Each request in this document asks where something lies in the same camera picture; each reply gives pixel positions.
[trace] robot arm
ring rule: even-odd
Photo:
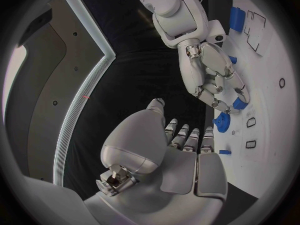
[[[214,97],[227,80],[240,100],[249,103],[247,88],[231,60],[214,44],[225,40],[225,31],[218,20],[208,21],[199,0],[140,1],[153,13],[153,24],[165,45],[178,49],[181,76],[190,94],[221,112],[238,113]]]

